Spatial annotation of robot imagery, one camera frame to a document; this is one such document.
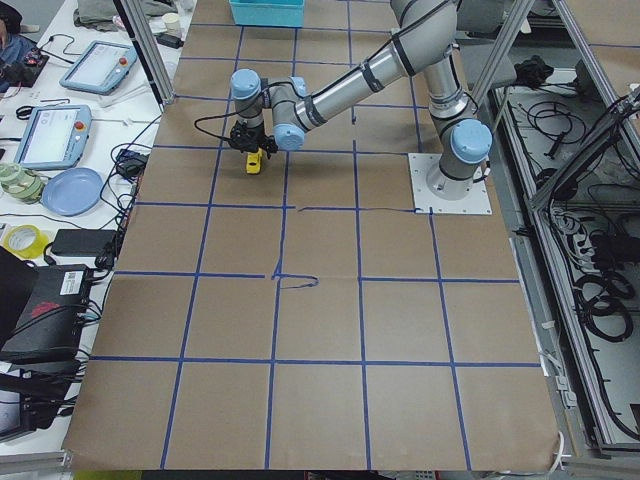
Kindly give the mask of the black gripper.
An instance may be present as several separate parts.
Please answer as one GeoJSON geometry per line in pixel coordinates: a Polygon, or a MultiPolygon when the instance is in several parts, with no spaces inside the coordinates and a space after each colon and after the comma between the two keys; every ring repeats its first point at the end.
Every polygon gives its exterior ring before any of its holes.
{"type": "Polygon", "coordinates": [[[268,159],[278,152],[274,136],[265,133],[263,123],[249,126],[247,123],[236,122],[230,131],[229,145],[242,153],[256,152],[258,149],[262,149],[268,159]]]}

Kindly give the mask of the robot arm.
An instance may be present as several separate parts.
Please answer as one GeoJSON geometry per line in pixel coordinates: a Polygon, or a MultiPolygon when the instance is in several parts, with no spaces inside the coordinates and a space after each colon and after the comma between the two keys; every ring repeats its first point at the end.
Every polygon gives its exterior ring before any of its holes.
{"type": "Polygon", "coordinates": [[[492,135],[476,119],[459,81],[452,50],[457,7],[452,1],[393,1],[399,24],[375,52],[324,87],[310,92],[303,78],[267,78],[251,69],[230,79],[237,116],[227,140],[241,152],[297,151],[305,136],[395,81],[417,74],[429,89],[429,112],[442,156],[441,175],[470,181],[489,153],[492,135]]]}

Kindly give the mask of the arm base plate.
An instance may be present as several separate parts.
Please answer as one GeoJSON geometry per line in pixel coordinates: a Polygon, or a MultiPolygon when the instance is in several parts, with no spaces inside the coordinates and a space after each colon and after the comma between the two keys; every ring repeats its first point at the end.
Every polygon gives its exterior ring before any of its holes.
{"type": "Polygon", "coordinates": [[[414,210],[435,215],[491,215],[482,169],[467,180],[451,180],[440,170],[440,154],[409,153],[414,210]]]}

